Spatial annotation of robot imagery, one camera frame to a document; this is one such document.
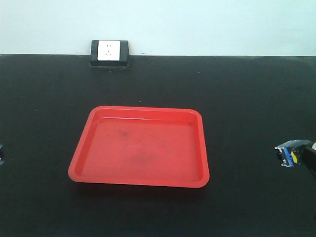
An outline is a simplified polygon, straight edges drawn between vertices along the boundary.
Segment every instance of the dark stain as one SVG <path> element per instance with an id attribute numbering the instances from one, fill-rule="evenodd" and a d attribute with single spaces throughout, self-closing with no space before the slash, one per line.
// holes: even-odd
<path id="1" fill-rule="evenodd" d="M 118 130 L 118 134 L 122 137 L 127 137 L 128 133 L 126 131 L 122 131 L 121 129 Z"/>

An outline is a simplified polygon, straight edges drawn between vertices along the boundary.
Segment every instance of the white wall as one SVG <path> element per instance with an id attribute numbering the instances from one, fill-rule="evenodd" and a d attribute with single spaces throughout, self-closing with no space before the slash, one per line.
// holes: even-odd
<path id="1" fill-rule="evenodd" d="M 0 0 L 0 53 L 316 56 L 316 0 Z"/>

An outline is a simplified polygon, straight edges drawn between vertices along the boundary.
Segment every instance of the blue component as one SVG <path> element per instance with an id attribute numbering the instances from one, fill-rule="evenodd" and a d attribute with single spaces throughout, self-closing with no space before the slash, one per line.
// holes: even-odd
<path id="1" fill-rule="evenodd" d="M 294 160 L 291 155 L 291 151 L 288 148 L 284 148 L 283 151 L 284 151 L 285 158 L 287 159 L 287 164 L 281 164 L 281 165 L 286 166 L 286 167 L 294 166 Z"/>

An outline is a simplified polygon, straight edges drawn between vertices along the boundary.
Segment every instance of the black object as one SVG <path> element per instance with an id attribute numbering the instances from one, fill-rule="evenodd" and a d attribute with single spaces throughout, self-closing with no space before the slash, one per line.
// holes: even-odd
<path id="1" fill-rule="evenodd" d="M 2 165 L 4 163 L 4 161 L 2 160 L 2 158 L 3 158 L 2 148 L 3 148 L 3 145 L 0 144 L 0 165 Z"/>
<path id="2" fill-rule="evenodd" d="M 302 162 L 316 179 L 316 150 L 306 147 L 302 155 Z"/>
<path id="3" fill-rule="evenodd" d="M 128 67 L 129 65 L 129 47 L 127 40 L 120 40 L 119 61 L 98 60 L 99 40 L 93 40 L 91 43 L 91 66 L 98 67 Z"/>
<path id="4" fill-rule="evenodd" d="M 1 237 L 315 237 L 315 179 L 277 165 L 279 141 L 316 140 L 316 57 L 0 56 Z M 201 189 L 76 184 L 68 167 L 100 105 L 191 108 Z"/>

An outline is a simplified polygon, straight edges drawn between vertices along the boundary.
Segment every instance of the plastic tray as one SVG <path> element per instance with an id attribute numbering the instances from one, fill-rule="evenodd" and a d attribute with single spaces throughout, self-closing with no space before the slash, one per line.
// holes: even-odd
<path id="1" fill-rule="evenodd" d="M 202 117 L 189 109 L 97 107 L 68 174 L 86 183 L 202 187 L 209 179 Z"/>

